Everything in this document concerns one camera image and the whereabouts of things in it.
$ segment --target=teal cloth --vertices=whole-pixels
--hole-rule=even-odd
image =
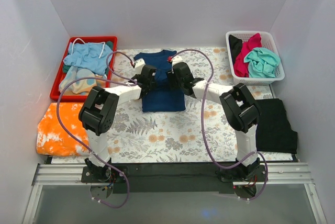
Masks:
[[[106,42],[106,45],[107,45],[108,47],[110,47],[110,49],[113,51],[114,44],[113,44],[111,41],[107,41],[107,42]]]
[[[245,56],[244,62],[249,63],[249,77],[274,78],[281,59],[267,48],[254,48]]]

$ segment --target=white plastic basket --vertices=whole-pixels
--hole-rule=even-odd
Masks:
[[[278,54],[276,44],[274,43],[273,37],[268,32],[263,31],[230,31],[226,33],[226,41],[227,41],[227,50],[229,55],[229,63],[231,68],[231,74],[233,77],[234,84],[243,83],[246,85],[269,85],[274,81],[283,80],[285,77],[284,69],[282,63],[279,64],[277,69],[275,70],[274,74],[276,78],[267,78],[267,79],[258,79],[258,78],[251,78],[251,77],[239,77],[235,75],[234,67],[232,63],[231,53],[230,53],[230,45],[229,45],[229,35],[233,35],[239,39],[242,39],[243,42],[247,42],[250,37],[254,34],[259,33],[262,37],[262,47],[271,50],[272,52]]]

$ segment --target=basket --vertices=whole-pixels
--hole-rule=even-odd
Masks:
[[[233,35],[234,37],[241,39],[243,42],[247,42],[249,38],[252,37],[256,33],[259,33],[261,35],[262,47],[267,48],[271,50],[272,52],[276,53],[277,55],[279,55],[276,44],[274,43],[273,37],[268,32],[264,32],[264,31],[230,31],[230,32],[227,32],[226,33],[227,51],[228,51],[229,64],[230,64],[234,84],[243,83],[246,85],[269,85],[273,83],[274,81],[283,80],[285,77],[282,63],[279,64],[279,66],[274,72],[276,78],[260,79],[260,78],[252,78],[252,77],[239,77],[235,75],[231,53],[230,53],[229,35]]]
[[[70,42],[73,42],[76,38],[78,37],[72,37],[69,39],[68,45],[65,49],[64,55],[62,60],[68,55],[68,48],[70,45]],[[117,37],[80,37],[81,39],[83,39],[85,42],[107,42],[107,41],[111,41],[113,43],[113,49],[111,49],[112,51],[116,51],[116,44],[117,44]],[[113,69],[114,66],[114,59],[115,58],[115,54],[113,54],[112,59],[109,63],[109,67],[111,67]],[[63,61],[61,61],[61,64],[59,66],[58,69],[58,73],[56,75],[56,78],[54,80],[51,92],[50,92],[50,98],[54,101],[57,101],[60,95],[60,92],[58,90],[58,86],[60,84],[60,82],[65,78],[66,74],[63,73]],[[107,75],[107,79],[110,80],[111,78],[111,71],[108,72]],[[61,102],[85,102],[87,96],[62,96]]]

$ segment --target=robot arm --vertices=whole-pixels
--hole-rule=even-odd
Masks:
[[[144,64],[143,59],[140,59],[135,62],[134,68],[137,74],[132,80],[137,81],[137,85],[128,82],[128,86],[112,88],[95,86],[79,112],[79,120],[86,129],[89,146],[95,154],[109,164],[111,159],[107,149],[107,131],[113,123],[117,106],[138,100],[155,88],[155,67]],[[94,155],[85,159],[85,163],[98,180],[104,181],[109,178],[110,170]]]
[[[207,81],[194,78],[181,57],[174,57],[171,63],[172,71],[167,73],[171,88],[181,88],[185,95],[203,98]],[[256,128],[261,110],[248,88],[244,84],[236,86],[209,84],[206,99],[222,105],[229,125],[235,130],[237,161],[251,152],[256,152]],[[257,154],[253,154],[238,167],[238,176],[250,177],[258,166],[259,158]]]

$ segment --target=clothing pile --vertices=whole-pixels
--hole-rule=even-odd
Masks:
[[[68,55],[63,60],[63,73],[66,73],[65,78],[59,84],[59,91],[63,89],[71,81],[81,77],[101,77],[106,79],[108,68],[106,65],[107,56],[113,51],[113,43],[108,42],[89,42],[70,43]],[[65,96],[81,95],[86,96],[94,86],[105,87],[104,81],[86,79],[77,81],[72,84],[64,93]]]
[[[234,72],[239,77],[275,78],[281,60],[277,54],[263,48],[261,35],[254,34],[247,42],[229,35]]]

